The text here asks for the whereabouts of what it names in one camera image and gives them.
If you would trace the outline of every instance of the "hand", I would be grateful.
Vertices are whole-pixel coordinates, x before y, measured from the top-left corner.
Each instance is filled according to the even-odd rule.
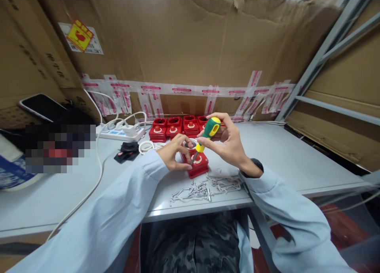
[[[192,148],[191,140],[182,134],[177,134],[171,142],[157,150],[158,155],[161,157],[166,167],[169,170],[190,170],[192,169],[190,164],[178,163],[175,161],[175,155],[177,152],[182,152],[187,159],[187,162],[191,162],[190,152],[187,148],[182,146],[182,143],[186,141],[187,145]]]
[[[207,119],[217,117],[223,120],[225,127],[220,127],[211,140],[201,137],[204,130],[197,135],[198,142],[218,154],[225,162],[238,167],[250,177],[260,177],[262,171],[245,155],[240,140],[239,129],[231,121],[227,113],[213,113]]]

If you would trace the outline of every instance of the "screwdriver shaft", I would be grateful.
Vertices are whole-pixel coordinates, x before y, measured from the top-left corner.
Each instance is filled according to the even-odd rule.
[[[196,153],[194,154],[194,157],[193,157],[193,159],[191,160],[190,165],[193,165],[193,163],[194,163],[194,161],[196,160],[198,154],[199,154],[199,152],[196,152]]]

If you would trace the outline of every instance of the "cardboard box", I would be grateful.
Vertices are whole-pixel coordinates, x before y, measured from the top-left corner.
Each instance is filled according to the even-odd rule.
[[[350,33],[380,12],[372,0]],[[330,59],[306,97],[380,118],[380,26],[368,31]],[[298,103],[287,118],[300,133],[342,157],[375,171],[380,168],[380,127],[306,103]]]
[[[286,0],[40,0],[78,72],[91,79],[247,87],[296,82],[340,11]],[[63,33],[75,19],[97,42],[73,51]],[[243,97],[218,97],[233,116]],[[136,92],[132,111],[141,111]],[[165,116],[203,115],[207,97],[161,95]],[[271,119],[272,114],[255,119]]]
[[[43,93],[65,98],[99,120],[68,55],[37,0],[0,0],[0,127],[19,128],[40,121],[17,102]]]

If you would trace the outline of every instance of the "yellow screwdriver handle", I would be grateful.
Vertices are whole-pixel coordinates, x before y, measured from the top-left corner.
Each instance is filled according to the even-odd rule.
[[[220,127],[220,119],[217,117],[212,117],[209,119],[205,126],[205,132],[203,133],[203,137],[211,139],[216,132],[219,130]],[[197,144],[195,147],[195,150],[197,152],[203,152],[205,150],[205,146],[201,145],[200,143]]]

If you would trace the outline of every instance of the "cardboard wall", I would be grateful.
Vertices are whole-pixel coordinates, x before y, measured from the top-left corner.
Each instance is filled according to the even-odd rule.
[[[380,12],[372,0],[351,32]],[[306,97],[380,118],[380,25],[330,59]],[[380,127],[306,103],[298,103],[288,124],[342,157],[374,171],[380,168]]]
[[[340,11],[286,0],[40,0],[78,72],[91,79],[247,87],[296,82]],[[102,54],[71,50],[59,23],[94,28]],[[234,115],[242,98],[218,98]],[[131,93],[132,111],[141,111]],[[161,95],[164,114],[204,114],[207,97]],[[271,115],[257,116],[271,119]]]
[[[43,93],[57,102],[68,98],[99,120],[69,57],[37,0],[0,0],[0,127],[19,128],[40,121],[17,102]]]

